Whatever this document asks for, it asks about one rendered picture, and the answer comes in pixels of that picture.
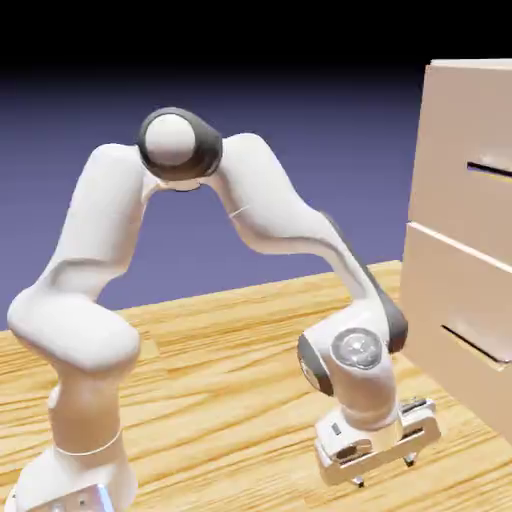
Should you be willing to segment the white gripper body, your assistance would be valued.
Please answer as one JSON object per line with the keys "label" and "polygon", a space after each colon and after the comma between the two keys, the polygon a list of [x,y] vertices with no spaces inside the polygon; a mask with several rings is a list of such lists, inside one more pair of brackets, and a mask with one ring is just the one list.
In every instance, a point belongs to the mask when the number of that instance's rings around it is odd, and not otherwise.
{"label": "white gripper body", "polygon": [[351,482],[410,454],[417,455],[436,442],[441,432],[431,399],[403,403],[397,422],[378,431],[350,426],[339,409],[329,412],[315,425],[316,458],[323,481],[328,485]]}

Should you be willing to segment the light wood drawer front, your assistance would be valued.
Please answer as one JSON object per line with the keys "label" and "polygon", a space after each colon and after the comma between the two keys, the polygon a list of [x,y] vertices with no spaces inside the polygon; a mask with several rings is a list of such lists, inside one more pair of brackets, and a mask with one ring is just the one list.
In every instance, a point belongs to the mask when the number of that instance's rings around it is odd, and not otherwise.
{"label": "light wood drawer front", "polygon": [[491,359],[442,325],[453,310],[512,323],[512,266],[411,222],[400,299],[409,322],[406,357],[512,444],[512,362]]}
{"label": "light wood drawer front", "polygon": [[512,59],[439,60],[425,70],[409,219],[512,265],[512,179],[467,168],[512,150]]}

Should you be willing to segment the light wood cabinet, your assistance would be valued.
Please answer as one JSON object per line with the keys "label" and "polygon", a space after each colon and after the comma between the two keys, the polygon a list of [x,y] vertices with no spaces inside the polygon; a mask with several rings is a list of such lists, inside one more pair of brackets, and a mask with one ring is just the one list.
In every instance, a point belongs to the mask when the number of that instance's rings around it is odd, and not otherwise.
{"label": "light wood cabinet", "polygon": [[512,443],[512,59],[426,67],[400,297],[406,357]]}

